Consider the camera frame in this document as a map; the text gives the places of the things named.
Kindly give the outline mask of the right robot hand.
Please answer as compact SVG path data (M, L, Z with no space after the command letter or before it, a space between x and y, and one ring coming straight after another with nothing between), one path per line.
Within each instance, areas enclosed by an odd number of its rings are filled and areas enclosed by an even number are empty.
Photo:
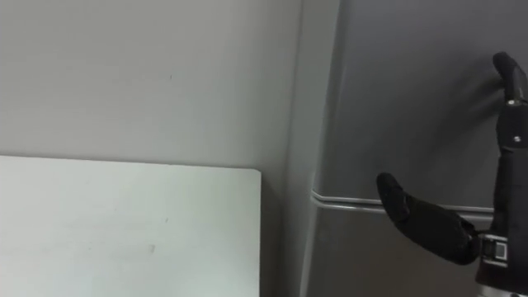
M483 296L527 294L527 75L505 52L493 56L504 87L497 118L499 148L493 220L477 230L468 220L408 194L395 177L376 177L379 198L406 238L457 265L479 262L476 281Z

